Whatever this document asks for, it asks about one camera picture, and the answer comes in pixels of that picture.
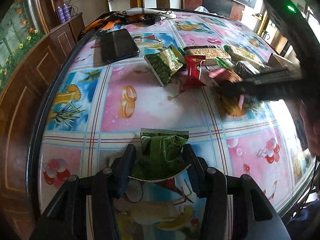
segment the wall mural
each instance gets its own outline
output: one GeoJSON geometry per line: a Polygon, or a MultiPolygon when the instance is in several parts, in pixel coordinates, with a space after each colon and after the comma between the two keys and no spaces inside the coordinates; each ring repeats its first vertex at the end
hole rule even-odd
{"type": "Polygon", "coordinates": [[[14,0],[0,22],[0,92],[11,73],[44,35],[36,30],[27,0],[14,0]]]}

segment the screw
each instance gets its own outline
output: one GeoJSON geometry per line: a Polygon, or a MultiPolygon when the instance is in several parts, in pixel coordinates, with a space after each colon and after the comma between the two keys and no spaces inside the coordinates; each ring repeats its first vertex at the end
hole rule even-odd
{"type": "Polygon", "coordinates": [[[77,179],[77,175],[71,175],[68,180],[75,181],[76,179],[77,179]]]}
{"type": "Polygon", "coordinates": [[[217,170],[214,167],[207,168],[207,173],[209,173],[209,174],[215,174],[216,172],[217,172],[217,170]]]}
{"type": "Polygon", "coordinates": [[[249,181],[249,180],[251,179],[251,176],[248,175],[248,174],[243,174],[243,175],[242,175],[242,178],[243,178],[244,180],[249,181]]]}
{"type": "Polygon", "coordinates": [[[102,172],[103,172],[103,174],[108,175],[112,172],[112,169],[111,168],[104,168],[102,172]]]}

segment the black and orange fabric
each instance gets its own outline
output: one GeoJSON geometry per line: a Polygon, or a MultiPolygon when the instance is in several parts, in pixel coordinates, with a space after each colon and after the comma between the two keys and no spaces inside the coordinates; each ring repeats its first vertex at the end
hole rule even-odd
{"type": "Polygon", "coordinates": [[[103,33],[111,30],[115,25],[128,25],[132,23],[144,22],[146,25],[153,25],[165,18],[175,18],[175,14],[170,10],[154,10],[144,8],[132,8],[127,11],[112,11],[104,13],[78,35],[78,41],[91,29],[97,29],[97,36],[100,37],[103,33]]]}

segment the human hand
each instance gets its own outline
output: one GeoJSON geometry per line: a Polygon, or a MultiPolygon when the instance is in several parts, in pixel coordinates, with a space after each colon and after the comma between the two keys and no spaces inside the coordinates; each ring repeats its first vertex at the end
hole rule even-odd
{"type": "Polygon", "coordinates": [[[300,104],[300,115],[303,120],[303,127],[310,154],[311,156],[320,156],[320,118],[317,118],[316,121],[312,123],[303,103],[300,104]]]}

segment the table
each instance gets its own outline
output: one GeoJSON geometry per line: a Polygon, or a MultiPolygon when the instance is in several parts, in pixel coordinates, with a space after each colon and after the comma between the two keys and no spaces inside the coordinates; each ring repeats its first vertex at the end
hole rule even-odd
{"type": "MultiPolygon", "coordinates": [[[[128,143],[140,151],[141,128],[188,130],[188,143],[197,156],[227,175],[250,174],[277,212],[285,212],[296,192],[305,187],[313,161],[309,151],[302,150],[305,134],[300,119],[292,118],[294,104],[289,111],[283,100],[264,102],[257,112],[232,117],[210,87],[182,92],[178,73],[161,87],[143,59],[170,44],[232,44],[263,62],[272,49],[237,20],[196,12],[176,15],[175,20],[149,27],[140,23],[115,26],[130,32],[140,48],[137,57],[104,65],[99,38],[92,37],[82,48],[53,100],[43,133],[39,159],[42,212],[70,174],[94,175],[121,156],[128,143]],[[131,109],[122,107],[123,92],[136,98],[131,109]]],[[[193,203],[174,205],[181,199],[170,187],[130,182],[128,197],[115,201],[122,239],[197,239],[205,199],[198,199],[190,190],[186,172],[174,183],[193,203]]],[[[231,196],[228,202],[226,239],[231,238],[232,230],[231,196]]],[[[88,239],[92,239],[90,197],[87,204],[88,239]]]]}

